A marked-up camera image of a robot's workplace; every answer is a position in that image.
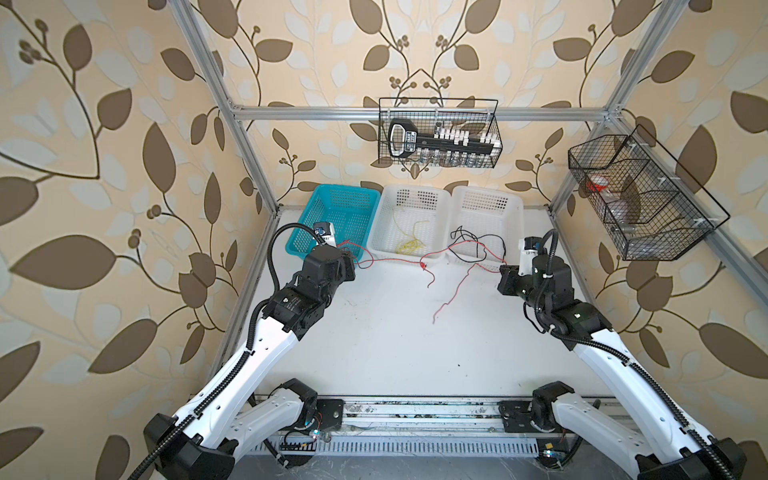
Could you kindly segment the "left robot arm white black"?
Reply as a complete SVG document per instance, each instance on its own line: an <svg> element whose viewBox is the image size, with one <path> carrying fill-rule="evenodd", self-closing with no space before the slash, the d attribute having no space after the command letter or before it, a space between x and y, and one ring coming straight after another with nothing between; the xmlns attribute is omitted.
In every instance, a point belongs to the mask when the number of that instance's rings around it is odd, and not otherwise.
<svg viewBox="0 0 768 480"><path fill-rule="evenodd" d="M291 379L255 406L249 400L276 363L331 305L340 285L355 278L355 258L336 245L332 223L293 222L315 246L302 267L252 310L240 345L214 377L174 415L155 415L144 429L147 457L131 473L154 470L166 479L226 479L236 463L288 427L304 429L316 415L316 392Z"/></svg>

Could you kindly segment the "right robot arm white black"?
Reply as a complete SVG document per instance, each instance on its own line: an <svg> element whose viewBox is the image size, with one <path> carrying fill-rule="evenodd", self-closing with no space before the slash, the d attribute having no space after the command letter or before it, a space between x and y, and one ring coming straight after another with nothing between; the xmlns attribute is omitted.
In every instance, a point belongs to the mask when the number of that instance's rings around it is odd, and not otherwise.
<svg viewBox="0 0 768 480"><path fill-rule="evenodd" d="M747 456L689 415L629 352L607 318L576 299L570 266L556 254L550 230L519 243L516 265L502 263L498 290L523 302L536 330L560 341L610 389L636 425L631 430L562 381L532 393L531 425L567 430L587 441L633 479L739 479Z"/></svg>

